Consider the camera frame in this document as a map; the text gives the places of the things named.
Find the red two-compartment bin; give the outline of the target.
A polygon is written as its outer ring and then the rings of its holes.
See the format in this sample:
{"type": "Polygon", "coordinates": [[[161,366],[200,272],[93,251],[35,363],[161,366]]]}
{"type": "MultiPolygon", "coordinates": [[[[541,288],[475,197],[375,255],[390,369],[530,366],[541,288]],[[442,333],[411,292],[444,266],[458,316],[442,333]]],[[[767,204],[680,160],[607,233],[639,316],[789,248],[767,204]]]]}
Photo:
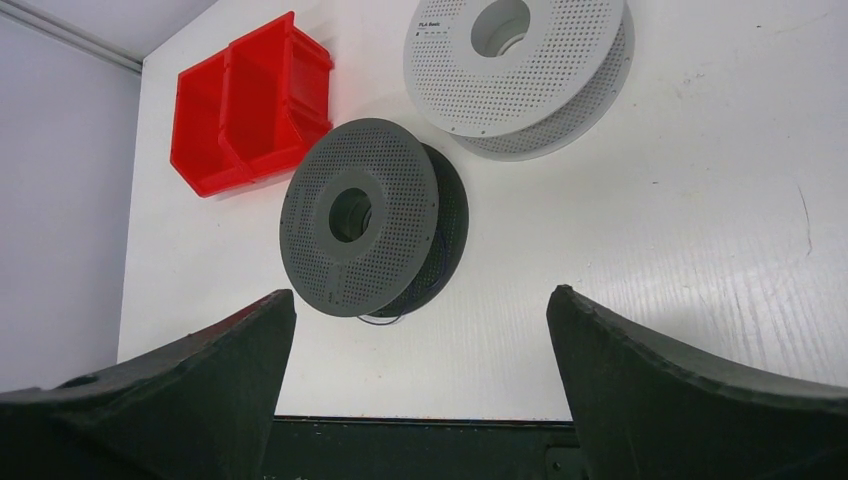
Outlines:
{"type": "Polygon", "coordinates": [[[182,71],[172,167],[201,198],[295,170],[333,127],[333,67],[288,12],[182,71]]]}

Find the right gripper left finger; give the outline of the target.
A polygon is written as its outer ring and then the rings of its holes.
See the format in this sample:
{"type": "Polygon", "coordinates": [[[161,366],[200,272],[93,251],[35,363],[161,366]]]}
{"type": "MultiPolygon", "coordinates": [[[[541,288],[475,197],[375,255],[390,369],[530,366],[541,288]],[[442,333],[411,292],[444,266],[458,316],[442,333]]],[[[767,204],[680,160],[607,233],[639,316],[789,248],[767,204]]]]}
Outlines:
{"type": "Polygon", "coordinates": [[[257,479],[296,326],[276,290],[56,388],[1,397],[5,479],[257,479]]]}

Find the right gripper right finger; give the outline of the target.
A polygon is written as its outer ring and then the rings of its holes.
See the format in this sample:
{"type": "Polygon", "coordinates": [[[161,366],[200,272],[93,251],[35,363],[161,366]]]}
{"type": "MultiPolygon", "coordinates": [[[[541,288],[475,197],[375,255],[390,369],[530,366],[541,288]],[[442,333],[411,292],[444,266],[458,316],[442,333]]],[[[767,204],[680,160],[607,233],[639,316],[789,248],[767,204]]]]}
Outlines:
{"type": "Polygon", "coordinates": [[[593,479],[843,479],[847,391],[733,362],[557,287],[547,324],[593,479]]]}

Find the black cable spool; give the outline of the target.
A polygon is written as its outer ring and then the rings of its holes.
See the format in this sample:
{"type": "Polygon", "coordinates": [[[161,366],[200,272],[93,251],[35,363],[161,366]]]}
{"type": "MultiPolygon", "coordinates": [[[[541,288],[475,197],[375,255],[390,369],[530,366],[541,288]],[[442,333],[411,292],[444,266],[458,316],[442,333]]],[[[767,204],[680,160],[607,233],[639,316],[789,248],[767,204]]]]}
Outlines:
{"type": "Polygon", "coordinates": [[[279,243],[309,306],[388,326],[445,288],[468,230],[466,189],[450,160],[395,122],[362,118],[331,130],[296,169],[279,243]]]}

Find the white translucent cable spool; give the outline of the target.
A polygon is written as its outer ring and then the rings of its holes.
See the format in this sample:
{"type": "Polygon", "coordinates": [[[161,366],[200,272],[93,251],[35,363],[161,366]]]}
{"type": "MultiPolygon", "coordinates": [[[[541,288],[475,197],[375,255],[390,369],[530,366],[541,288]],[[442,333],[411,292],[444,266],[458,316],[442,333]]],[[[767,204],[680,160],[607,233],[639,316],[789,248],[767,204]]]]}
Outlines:
{"type": "Polygon", "coordinates": [[[421,1],[404,45],[418,112],[468,151],[524,161],[577,140],[629,74],[623,0],[421,1]]]}

